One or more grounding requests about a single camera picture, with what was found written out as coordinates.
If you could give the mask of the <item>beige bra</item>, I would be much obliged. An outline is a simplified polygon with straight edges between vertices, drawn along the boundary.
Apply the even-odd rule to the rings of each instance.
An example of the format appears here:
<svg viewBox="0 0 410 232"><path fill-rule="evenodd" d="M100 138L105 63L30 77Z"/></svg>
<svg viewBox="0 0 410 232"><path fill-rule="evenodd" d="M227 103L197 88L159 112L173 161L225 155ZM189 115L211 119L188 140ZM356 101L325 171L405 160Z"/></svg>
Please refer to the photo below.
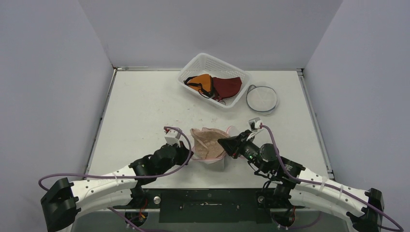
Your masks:
<svg viewBox="0 0 410 232"><path fill-rule="evenodd" d="M222 130L210 128L190 129L190 134L194 139L194 153L201 160L220 157L224 150L217 140L230 137L228 133Z"/></svg>

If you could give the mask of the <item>white mesh bag pink zipper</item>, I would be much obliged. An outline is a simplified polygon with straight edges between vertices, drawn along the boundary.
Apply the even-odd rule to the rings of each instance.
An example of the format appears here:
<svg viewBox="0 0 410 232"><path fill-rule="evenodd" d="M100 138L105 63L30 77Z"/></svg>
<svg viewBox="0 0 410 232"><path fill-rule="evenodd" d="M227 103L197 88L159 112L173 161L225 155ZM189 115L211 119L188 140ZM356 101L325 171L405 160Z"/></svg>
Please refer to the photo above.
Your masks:
<svg viewBox="0 0 410 232"><path fill-rule="evenodd" d="M190 134L194 141L192 159L210 170L223 171L227 153L218 143L218 139L236 136L239 134L239 130L234 126L229 126L224 131L215 128L202 128L190 129Z"/></svg>

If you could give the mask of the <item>white mesh laundry bag blue zipper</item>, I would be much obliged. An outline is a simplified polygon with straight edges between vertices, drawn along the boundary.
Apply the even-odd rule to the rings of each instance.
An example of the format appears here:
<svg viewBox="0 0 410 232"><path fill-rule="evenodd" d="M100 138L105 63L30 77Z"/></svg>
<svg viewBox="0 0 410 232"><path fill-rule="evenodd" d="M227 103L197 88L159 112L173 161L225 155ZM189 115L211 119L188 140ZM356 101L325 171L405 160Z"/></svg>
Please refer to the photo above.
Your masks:
<svg viewBox="0 0 410 232"><path fill-rule="evenodd" d="M246 93L246 104L258 114L269 115L278 107L279 98L272 87L250 85Z"/></svg>

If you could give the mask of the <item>dark red orange bra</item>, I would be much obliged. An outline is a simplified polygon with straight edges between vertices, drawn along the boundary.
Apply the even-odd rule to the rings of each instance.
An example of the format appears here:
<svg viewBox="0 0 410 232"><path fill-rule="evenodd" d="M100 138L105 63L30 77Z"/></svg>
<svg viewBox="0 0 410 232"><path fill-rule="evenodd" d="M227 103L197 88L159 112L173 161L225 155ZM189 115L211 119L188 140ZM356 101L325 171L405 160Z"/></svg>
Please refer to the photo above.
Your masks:
<svg viewBox="0 0 410 232"><path fill-rule="evenodd" d="M209 74L201 74L187 78L183 84L206 99L220 102L238 94L242 87L242 80L240 77L223 79Z"/></svg>

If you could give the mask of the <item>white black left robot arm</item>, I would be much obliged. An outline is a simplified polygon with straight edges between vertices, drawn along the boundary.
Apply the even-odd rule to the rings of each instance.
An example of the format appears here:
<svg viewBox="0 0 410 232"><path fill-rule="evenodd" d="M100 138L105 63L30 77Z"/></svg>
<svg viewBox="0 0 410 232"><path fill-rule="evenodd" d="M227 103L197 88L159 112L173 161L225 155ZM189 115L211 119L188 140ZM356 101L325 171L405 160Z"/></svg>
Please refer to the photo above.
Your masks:
<svg viewBox="0 0 410 232"><path fill-rule="evenodd" d="M144 194L135 188L172 174L171 168L176 165L182 168L191 156L191 147L185 147L183 142L165 144L153 154L102 176L88 175L85 180L71 182L64 174L41 198L47 230L58 232L65 229L86 211L117 205L140 207L144 203Z"/></svg>

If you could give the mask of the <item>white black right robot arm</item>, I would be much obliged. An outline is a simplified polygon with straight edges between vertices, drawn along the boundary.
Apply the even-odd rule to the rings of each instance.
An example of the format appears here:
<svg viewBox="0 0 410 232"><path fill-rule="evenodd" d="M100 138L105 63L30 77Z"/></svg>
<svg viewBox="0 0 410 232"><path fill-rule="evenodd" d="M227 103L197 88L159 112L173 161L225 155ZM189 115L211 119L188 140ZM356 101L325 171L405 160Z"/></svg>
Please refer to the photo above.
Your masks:
<svg viewBox="0 0 410 232"><path fill-rule="evenodd" d="M344 186L279 156L274 144L258 147L250 135L251 131L246 130L218 139L218 143L231 158L244 157L255 175L276 183L273 191L263 189L260 193L266 200L265 206L307 207L346 221L356 232L381 231L384 203L379 190Z"/></svg>

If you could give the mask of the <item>white plastic basket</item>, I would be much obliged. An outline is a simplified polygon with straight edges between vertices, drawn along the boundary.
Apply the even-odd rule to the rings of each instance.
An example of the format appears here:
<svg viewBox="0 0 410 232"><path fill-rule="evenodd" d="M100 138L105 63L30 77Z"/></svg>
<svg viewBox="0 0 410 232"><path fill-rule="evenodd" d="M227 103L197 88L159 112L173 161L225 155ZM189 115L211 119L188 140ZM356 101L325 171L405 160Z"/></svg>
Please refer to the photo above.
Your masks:
<svg viewBox="0 0 410 232"><path fill-rule="evenodd" d="M195 56L178 74L188 92L219 108L232 108L250 86L250 73L206 53Z"/></svg>

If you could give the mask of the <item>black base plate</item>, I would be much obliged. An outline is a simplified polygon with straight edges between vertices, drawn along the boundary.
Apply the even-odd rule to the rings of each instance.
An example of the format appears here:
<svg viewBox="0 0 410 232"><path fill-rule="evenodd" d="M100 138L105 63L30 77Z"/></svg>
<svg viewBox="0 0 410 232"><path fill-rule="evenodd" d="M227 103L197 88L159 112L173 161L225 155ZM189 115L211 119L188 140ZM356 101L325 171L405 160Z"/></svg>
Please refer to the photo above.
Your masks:
<svg viewBox="0 0 410 232"><path fill-rule="evenodd" d="M286 225L295 221L295 207L281 202L269 188L145 189L121 209L138 213L158 212L160 223L257 224L275 220Z"/></svg>

